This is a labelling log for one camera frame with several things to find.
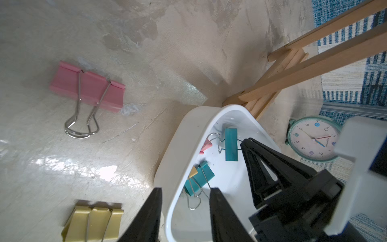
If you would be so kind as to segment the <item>pink binder clip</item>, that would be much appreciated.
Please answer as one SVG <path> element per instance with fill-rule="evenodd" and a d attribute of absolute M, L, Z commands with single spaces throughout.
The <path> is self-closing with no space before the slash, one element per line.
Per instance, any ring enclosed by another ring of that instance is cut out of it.
<path fill-rule="evenodd" d="M 121 111 L 124 106 L 126 86 L 94 72 L 85 72 L 68 62 L 60 61 L 50 89 L 58 95 L 77 102 L 75 113 L 64 123 L 65 134 L 74 139 L 87 139 L 100 130 L 96 119 L 96 113 L 100 108 L 113 113 Z M 88 131 L 85 133 L 72 129 L 78 120 L 82 102 L 93 106 L 87 120 Z"/>

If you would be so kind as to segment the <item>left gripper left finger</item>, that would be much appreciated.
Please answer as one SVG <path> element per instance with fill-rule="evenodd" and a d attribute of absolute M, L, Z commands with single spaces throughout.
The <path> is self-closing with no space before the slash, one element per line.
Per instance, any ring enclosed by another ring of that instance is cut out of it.
<path fill-rule="evenodd" d="M 154 188 L 118 242 L 158 242 L 162 189 Z"/>

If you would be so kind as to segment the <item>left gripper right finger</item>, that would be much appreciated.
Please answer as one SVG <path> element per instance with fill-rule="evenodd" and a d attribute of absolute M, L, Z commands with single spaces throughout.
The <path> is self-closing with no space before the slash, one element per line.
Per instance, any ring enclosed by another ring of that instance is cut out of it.
<path fill-rule="evenodd" d="M 219 188 L 210 192 L 210 219 L 214 242 L 253 242 Z"/>

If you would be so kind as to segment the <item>white plastic storage box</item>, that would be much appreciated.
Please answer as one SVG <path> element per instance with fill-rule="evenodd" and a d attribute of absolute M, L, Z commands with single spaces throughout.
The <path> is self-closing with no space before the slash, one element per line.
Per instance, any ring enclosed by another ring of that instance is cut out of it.
<path fill-rule="evenodd" d="M 255 213 L 247 167 L 241 152 L 238 161 L 225 161 L 218 153 L 218 140 L 200 155 L 210 133 L 236 128 L 238 139 L 253 138 L 279 150 L 263 127 L 240 105 L 200 106 L 191 110 L 178 126 L 157 169 L 154 186 L 162 188 L 164 232 L 169 242 L 212 240 L 209 195 L 219 188 L 248 233 L 249 217 Z"/>

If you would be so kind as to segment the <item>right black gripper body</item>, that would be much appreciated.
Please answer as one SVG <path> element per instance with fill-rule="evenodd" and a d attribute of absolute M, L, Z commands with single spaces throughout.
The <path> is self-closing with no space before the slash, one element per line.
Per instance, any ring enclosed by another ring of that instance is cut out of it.
<path fill-rule="evenodd" d="M 344 184 L 323 170 L 299 184 L 250 175 L 257 211 L 249 217 L 258 242 L 364 242 L 350 222 L 338 235 L 324 229 L 333 217 Z"/>

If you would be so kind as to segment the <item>small wooden easel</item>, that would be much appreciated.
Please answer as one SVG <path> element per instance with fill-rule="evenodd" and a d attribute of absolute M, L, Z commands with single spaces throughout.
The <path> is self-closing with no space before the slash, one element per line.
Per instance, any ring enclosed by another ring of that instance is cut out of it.
<path fill-rule="evenodd" d="M 386 1 L 364 1 L 345 13 L 269 53 L 273 65 L 252 87 L 227 98 L 223 106 L 243 105 L 259 119 L 281 90 L 360 61 L 387 49 L 383 23 L 310 59 L 303 48 L 372 14 L 386 9 Z"/>

